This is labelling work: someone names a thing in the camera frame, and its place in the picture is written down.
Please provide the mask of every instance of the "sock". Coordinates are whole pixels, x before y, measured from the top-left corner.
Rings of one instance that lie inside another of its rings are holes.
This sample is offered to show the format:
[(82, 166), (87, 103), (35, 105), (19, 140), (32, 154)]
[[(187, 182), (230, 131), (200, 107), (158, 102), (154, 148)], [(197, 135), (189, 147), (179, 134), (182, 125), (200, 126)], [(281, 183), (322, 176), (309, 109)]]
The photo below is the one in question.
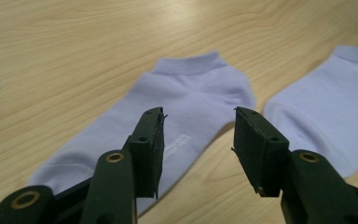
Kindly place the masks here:
[(337, 47), (329, 59), (269, 99), (266, 118), (290, 149), (325, 156), (343, 177), (358, 169), (358, 48)]
[[(91, 177), (98, 158), (121, 149), (146, 110), (163, 106), (168, 115), (158, 190), (163, 195), (219, 130), (234, 121), (232, 109), (238, 105), (255, 106), (248, 80), (216, 51), (186, 59), (160, 59), (116, 105), (38, 168), (29, 184), (49, 186), (57, 194)], [(138, 199), (138, 214), (154, 202)]]

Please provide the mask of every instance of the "light purple sock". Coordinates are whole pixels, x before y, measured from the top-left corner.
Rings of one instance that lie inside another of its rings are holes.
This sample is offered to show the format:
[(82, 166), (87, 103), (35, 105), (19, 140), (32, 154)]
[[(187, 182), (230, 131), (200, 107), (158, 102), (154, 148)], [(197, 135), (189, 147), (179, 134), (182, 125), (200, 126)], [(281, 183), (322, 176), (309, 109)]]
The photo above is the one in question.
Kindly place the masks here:
[[(234, 121), (236, 106), (252, 108), (246, 76), (214, 51), (187, 59), (161, 59), (130, 92), (83, 132), (66, 143), (31, 176), (55, 194), (89, 178), (98, 158), (121, 149), (143, 112), (163, 106), (165, 153), (159, 183), (164, 194), (183, 175), (219, 130)], [(138, 214), (155, 200), (139, 199)]]
[(358, 48), (337, 47), (330, 58), (272, 97), (266, 118), (290, 149), (324, 155), (343, 176), (358, 169)]

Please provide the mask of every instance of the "light wood tabletop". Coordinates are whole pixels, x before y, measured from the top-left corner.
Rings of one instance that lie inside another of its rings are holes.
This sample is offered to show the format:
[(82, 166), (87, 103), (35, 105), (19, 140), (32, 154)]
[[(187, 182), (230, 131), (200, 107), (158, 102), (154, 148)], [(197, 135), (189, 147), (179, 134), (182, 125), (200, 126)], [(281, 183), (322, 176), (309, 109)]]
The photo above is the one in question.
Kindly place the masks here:
[[(358, 47), (358, 1), (0, 1), (0, 201), (159, 58), (217, 49), (262, 111), (337, 45)], [(232, 139), (229, 126), (139, 223), (284, 223)]]

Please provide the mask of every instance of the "wood grain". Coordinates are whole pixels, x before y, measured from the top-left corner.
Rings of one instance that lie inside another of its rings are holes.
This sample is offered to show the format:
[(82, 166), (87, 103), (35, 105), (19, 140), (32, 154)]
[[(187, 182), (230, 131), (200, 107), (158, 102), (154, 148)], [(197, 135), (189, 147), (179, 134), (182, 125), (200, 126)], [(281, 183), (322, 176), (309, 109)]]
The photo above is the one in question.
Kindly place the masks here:
[[(158, 58), (219, 50), (260, 111), (337, 45), (358, 46), (358, 1), (0, 1), (0, 201)], [(139, 222), (283, 223), (231, 145), (232, 129)]]

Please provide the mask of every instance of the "wooden table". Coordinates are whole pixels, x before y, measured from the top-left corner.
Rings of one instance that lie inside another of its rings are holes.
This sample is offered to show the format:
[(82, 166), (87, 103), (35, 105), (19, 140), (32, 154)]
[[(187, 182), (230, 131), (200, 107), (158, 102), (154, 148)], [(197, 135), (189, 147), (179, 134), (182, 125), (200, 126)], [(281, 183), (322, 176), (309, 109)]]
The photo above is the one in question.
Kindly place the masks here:
[[(337, 45), (358, 46), (358, 1), (0, 1), (0, 201), (161, 57), (219, 50), (261, 111)], [(284, 223), (242, 171), (232, 127), (142, 223)], [(358, 172), (348, 179), (358, 187)]]

